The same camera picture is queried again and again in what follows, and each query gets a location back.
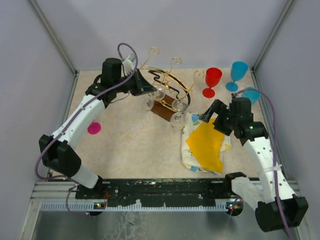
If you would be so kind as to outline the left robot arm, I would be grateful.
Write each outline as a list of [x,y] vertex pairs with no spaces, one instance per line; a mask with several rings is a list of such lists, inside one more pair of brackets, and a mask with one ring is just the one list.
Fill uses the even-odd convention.
[[136,64],[137,58],[133,54],[123,60],[107,58],[102,64],[102,73],[85,91],[76,110],[50,136],[43,135],[39,139],[43,165],[86,187],[87,194],[95,199],[103,195],[102,179],[82,165],[75,149],[90,124],[118,93],[141,96],[156,91]]

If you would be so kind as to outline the red wine glass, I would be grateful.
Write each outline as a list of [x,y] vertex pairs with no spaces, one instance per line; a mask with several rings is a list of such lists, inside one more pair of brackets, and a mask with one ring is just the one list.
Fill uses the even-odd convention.
[[202,91],[202,94],[206,98],[213,98],[215,96],[214,87],[219,84],[222,78],[222,71],[219,68],[211,67],[206,70],[205,83],[207,88]]

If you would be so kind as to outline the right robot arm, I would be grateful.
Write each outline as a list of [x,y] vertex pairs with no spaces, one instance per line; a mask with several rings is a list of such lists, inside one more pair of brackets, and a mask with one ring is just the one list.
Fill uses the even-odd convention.
[[269,134],[260,121],[254,121],[251,101],[233,98],[229,105],[214,100],[199,120],[208,123],[217,114],[213,125],[218,132],[234,136],[254,162],[261,188],[242,172],[229,173],[224,178],[223,192],[229,198],[240,196],[253,210],[263,232],[295,228],[302,222],[309,204],[297,196],[274,160]]

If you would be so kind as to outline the clear wine glass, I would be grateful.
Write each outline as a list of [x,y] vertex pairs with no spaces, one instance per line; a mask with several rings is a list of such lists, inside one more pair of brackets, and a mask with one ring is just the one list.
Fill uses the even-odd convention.
[[146,110],[150,111],[154,105],[156,100],[162,100],[166,95],[166,90],[163,87],[157,87],[157,90],[150,93],[149,97],[145,101]]
[[180,131],[186,124],[185,112],[188,108],[188,103],[182,99],[176,99],[171,104],[174,114],[170,118],[170,124],[173,129]]

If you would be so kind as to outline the pink wine glass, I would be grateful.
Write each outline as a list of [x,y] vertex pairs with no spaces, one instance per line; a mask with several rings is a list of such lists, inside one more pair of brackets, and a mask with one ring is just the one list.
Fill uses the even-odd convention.
[[101,131],[101,124],[96,121],[92,121],[91,124],[87,127],[87,132],[91,135],[96,135]]

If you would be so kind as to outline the blue wine glass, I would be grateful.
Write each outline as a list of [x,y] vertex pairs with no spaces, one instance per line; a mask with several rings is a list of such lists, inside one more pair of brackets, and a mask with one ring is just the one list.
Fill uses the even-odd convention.
[[246,91],[241,93],[241,97],[248,98],[251,102],[251,105],[255,105],[260,99],[261,93],[257,91],[258,89],[253,86],[246,87],[245,89]]
[[228,82],[225,87],[230,92],[238,90],[237,82],[240,81],[247,73],[249,66],[243,61],[236,61],[232,64],[230,70],[231,82]]

